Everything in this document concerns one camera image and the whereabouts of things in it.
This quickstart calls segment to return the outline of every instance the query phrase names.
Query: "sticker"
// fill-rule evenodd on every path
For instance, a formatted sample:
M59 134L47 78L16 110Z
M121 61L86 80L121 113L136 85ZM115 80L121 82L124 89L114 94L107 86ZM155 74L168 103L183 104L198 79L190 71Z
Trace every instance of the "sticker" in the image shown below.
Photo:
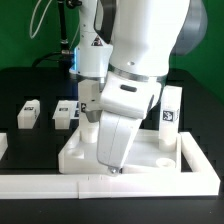
M164 110L163 111L163 120L164 121L173 122L174 121L174 112L173 111Z
M59 111L68 111L68 108L67 107L59 108Z
M25 107L24 110L33 110L34 107Z
M93 41L92 45L91 46L103 46L101 40L100 40L100 37L97 35L97 37L95 38L95 40Z
M81 103L81 112L82 113L86 112L86 103Z

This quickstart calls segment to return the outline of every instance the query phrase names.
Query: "cable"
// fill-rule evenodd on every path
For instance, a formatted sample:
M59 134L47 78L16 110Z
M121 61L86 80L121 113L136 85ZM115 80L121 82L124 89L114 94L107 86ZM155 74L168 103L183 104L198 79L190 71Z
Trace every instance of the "cable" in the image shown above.
M80 28L80 23L79 23L78 26L77 26L77 29L76 29L75 35L74 35L74 37L73 37L73 39L72 39L72 43L71 43L71 45L70 45L69 50L72 49L72 46L73 46L73 44L74 44L74 42L75 42L75 39L76 39L77 34L78 34L78 31L79 31L79 28Z
M49 54L46 54L46 55L42 56L41 58L37 58L33 62L32 67L33 68L37 67L37 65L40 64L42 61L48 59L49 57L55 56L55 55L61 55L61 52L52 52L52 53L49 53Z
M43 19L44 19L44 17L45 17L45 14L46 14L46 12L47 12L47 10L48 10L50 4L52 3L52 1L53 1L53 0L49 0L48 4L46 5L46 8L44 9L44 12L43 12L42 17L41 17L41 19L40 19L40 22L39 22L39 24L38 24L38 26L37 26L37 29L36 29L35 32L33 33L33 22L34 22L34 19L35 19L35 16L36 16L37 9L38 9L40 3L42 2L42 0L39 0L39 1L37 2L36 6L35 6L35 8L34 8L34 11L33 11L33 15L32 15L32 18L31 18L31 22L30 22L30 33L29 33L29 34L30 34L30 38L31 38L31 39L33 39L33 38L37 35L37 33L39 32L39 29L40 29L40 26L41 26L41 24L42 24L42 22L43 22Z

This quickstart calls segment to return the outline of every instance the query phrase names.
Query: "black cable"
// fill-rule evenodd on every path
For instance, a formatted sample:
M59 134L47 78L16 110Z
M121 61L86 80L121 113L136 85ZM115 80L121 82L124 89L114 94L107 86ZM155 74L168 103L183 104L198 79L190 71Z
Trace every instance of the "black cable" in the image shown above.
M35 68L37 67L38 64L40 64L42 61L46 60L47 58L49 57L52 57L52 56L55 56L55 55L61 55L61 52L52 52L52 53L49 53L49 54L46 54L40 58L37 58L33 64L32 64L32 68Z

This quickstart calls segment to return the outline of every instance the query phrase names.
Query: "white stand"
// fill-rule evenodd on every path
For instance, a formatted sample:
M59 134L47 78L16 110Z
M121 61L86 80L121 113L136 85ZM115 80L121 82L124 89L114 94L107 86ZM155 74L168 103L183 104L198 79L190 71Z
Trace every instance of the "white stand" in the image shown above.
M27 101L17 116L19 129L32 129L40 114L38 100Z

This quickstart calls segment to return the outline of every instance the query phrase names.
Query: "white block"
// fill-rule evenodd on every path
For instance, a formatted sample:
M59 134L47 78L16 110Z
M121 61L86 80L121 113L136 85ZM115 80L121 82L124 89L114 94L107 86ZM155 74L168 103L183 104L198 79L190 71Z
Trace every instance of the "white block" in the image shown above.
M98 138L99 122L90 123L85 114L86 104L99 101L99 82L84 80L79 83L79 130L81 140L86 143L94 143Z
M38 100L27 101L17 116L19 129L32 129L40 114Z
M179 126L182 88L166 86L163 91L159 123L159 148L174 151Z
M7 136L5 133L0 133L0 160L8 147Z
M69 129L71 103L67 100L59 101L54 113L55 129Z

